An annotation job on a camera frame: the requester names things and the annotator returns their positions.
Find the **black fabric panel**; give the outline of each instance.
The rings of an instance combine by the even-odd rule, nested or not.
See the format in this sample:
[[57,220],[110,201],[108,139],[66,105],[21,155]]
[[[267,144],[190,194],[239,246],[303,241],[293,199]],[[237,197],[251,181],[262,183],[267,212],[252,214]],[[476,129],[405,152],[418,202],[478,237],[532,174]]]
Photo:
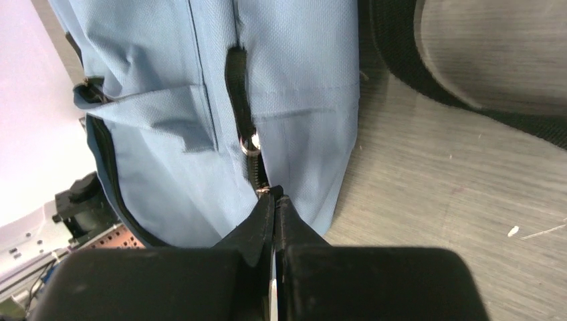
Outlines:
[[449,106],[488,116],[567,149],[567,121],[541,116],[476,110],[446,91],[423,64],[414,35],[416,0],[370,0],[374,44],[390,72],[420,94]]
[[67,39],[67,41],[69,42],[71,47],[73,47],[73,50],[75,50],[75,53],[77,53],[77,57],[79,57],[79,61],[81,61],[81,66],[82,66],[83,65],[83,55],[81,53],[81,48],[75,42],[75,39],[73,38],[73,36],[70,33],[67,32],[65,34],[65,38]]

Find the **gray carpet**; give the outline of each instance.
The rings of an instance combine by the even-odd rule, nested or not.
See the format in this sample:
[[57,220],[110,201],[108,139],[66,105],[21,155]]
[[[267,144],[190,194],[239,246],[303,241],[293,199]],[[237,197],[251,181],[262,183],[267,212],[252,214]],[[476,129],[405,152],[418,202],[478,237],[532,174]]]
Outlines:
[[[47,1],[33,2],[79,82]],[[361,11],[358,143],[325,238],[452,249],[494,320],[567,320],[567,152],[416,94],[386,71],[367,19]]]

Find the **metal zipper slider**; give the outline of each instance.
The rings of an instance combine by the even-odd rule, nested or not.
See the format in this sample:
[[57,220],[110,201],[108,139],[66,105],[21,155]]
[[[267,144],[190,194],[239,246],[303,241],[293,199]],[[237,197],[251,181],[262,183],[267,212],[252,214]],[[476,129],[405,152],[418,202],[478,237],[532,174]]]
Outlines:
[[246,156],[258,156],[261,153],[260,150],[260,137],[258,137],[258,133],[254,131],[254,134],[249,139],[240,138],[240,148],[244,155]]

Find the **light blue backpack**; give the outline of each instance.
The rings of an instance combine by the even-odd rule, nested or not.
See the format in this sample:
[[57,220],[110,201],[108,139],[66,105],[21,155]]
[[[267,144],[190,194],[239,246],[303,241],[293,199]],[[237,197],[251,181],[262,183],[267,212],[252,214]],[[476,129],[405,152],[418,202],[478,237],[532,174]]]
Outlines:
[[355,1],[50,2],[99,178],[142,242],[214,245],[268,185],[329,228],[356,140]]

